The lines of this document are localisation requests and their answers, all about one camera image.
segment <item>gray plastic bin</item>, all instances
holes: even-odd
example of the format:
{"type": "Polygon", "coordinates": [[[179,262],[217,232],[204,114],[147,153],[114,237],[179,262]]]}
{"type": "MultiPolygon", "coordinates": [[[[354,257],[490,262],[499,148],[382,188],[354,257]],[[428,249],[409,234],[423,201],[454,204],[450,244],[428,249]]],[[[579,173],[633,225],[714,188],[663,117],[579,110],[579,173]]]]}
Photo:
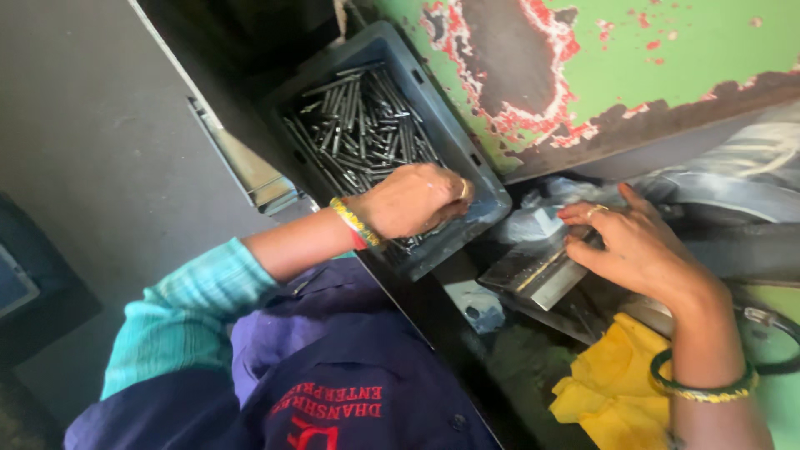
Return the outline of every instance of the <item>gray plastic bin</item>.
{"type": "MultiPolygon", "coordinates": [[[[309,62],[297,76],[273,91],[259,109],[281,147],[296,149],[281,117],[293,107],[298,96],[331,81],[340,70],[378,60],[386,62],[392,78],[422,117],[423,127],[440,157],[475,185],[470,212],[426,239],[396,268],[398,275],[417,280],[505,217],[511,209],[511,199],[392,25],[376,22],[330,54],[309,62]]],[[[314,174],[309,178],[324,179],[310,162],[305,167],[314,174]]],[[[327,205],[334,189],[328,186],[326,191],[327,196],[320,195],[320,191],[311,194],[318,203],[327,205]]]]}

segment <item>teal striped sleeve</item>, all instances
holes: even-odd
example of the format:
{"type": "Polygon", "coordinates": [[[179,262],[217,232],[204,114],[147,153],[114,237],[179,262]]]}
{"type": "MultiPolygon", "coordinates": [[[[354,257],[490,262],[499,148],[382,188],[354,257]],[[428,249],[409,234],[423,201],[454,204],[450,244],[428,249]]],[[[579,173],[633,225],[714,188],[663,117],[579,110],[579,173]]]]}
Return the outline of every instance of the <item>teal striped sleeve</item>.
{"type": "Polygon", "coordinates": [[[186,263],[125,306],[100,399],[185,368],[230,373],[226,325],[263,306],[278,288],[238,239],[186,263]]]}

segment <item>yellow rag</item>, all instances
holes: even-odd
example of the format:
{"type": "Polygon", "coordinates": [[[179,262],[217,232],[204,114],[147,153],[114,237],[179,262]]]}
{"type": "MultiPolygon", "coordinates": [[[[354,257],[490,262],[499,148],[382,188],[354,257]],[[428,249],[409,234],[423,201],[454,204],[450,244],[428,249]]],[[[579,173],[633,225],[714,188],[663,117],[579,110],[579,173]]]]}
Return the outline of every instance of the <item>yellow rag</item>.
{"type": "MultiPolygon", "coordinates": [[[[669,341],[624,312],[555,385],[550,411],[579,423],[600,450],[666,449],[669,401],[650,382],[650,361],[669,341]]],[[[661,373],[670,378],[670,363],[661,373]]]]}

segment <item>finger ring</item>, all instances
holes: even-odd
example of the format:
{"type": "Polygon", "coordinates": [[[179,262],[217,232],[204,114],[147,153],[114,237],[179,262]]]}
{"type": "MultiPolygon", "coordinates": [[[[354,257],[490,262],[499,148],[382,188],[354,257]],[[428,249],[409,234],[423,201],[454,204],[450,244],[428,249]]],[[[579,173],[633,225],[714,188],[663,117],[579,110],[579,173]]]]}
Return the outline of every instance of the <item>finger ring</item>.
{"type": "Polygon", "coordinates": [[[595,212],[600,211],[600,210],[608,211],[609,209],[608,209],[607,206],[594,205],[594,207],[592,209],[590,209],[589,212],[586,213],[586,218],[587,219],[591,219],[592,218],[592,214],[594,214],[595,212]]]}
{"type": "Polygon", "coordinates": [[[461,179],[461,183],[464,185],[464,188],[461,189],[461,197],[459,197],[459,199],[464,200],[470,195],[470,184],[464,178],[461,179]]]}

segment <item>hand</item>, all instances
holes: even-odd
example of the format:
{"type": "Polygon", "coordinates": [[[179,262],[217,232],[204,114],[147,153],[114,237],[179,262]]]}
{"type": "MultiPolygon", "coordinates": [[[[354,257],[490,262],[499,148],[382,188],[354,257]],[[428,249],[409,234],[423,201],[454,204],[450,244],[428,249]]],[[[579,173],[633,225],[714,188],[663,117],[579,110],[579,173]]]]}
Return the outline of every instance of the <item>hand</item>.
{"type": "Polygon", "coordinates": [[[568,225],[594,227],[606,245],[598,250],[568,235],[570,258],[605,279],[661,301],[670,310],[692,299],[730,298],[725,285],[689,253],[650,202],[628,184],[618,189],[627,208],[593,209],[592,203],[581,202],[558,212],[568,225]]]}
{"type": "Polygon", "coordinates": [[[398,167],[365,194],[344,202],[381,237],[394,239],[418,235],[466,214],[473,195],[470,181],[426,163],[398,167]]]}

